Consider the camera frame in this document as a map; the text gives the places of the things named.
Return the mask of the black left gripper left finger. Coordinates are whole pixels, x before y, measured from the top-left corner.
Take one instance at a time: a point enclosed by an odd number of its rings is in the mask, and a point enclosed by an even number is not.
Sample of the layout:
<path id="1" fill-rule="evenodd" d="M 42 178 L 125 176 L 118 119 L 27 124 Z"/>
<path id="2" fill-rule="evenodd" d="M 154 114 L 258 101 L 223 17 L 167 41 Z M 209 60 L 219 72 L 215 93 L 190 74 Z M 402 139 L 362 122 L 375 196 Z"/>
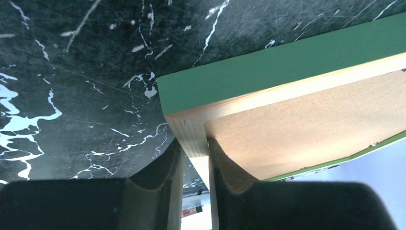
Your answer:
<path id="1" fill-rule="evenodd" d="M 3 230 L 178 230 L 184 152 L 175 139 L 128 178 L 18 181 L 0 192 Z"/>

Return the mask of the green wooden photo frame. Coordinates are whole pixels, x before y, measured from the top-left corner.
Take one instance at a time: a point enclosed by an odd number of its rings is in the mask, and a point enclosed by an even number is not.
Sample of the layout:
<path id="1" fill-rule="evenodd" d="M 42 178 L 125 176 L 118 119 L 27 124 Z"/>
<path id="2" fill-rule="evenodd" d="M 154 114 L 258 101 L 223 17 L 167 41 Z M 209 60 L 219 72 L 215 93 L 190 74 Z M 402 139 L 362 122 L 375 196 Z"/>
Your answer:
<path id="1" fill-rule="evenodd" d="M 209 139 L 259 180 L 351 161 L 406 138 L 406 15 L 158 79 L 162 111 L 207 184 Z"/>

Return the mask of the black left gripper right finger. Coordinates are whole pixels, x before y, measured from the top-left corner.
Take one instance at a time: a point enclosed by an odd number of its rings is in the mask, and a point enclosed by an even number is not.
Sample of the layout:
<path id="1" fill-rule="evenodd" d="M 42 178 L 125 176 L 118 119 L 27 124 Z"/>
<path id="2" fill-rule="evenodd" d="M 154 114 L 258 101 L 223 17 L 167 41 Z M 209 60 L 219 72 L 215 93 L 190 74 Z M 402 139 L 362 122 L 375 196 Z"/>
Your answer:
<path id="1" fill-rule="evenodd" d="M 394 230 L 379 196 L 345 182 L 260 181 L 209 140 L 215 230 Z"/>

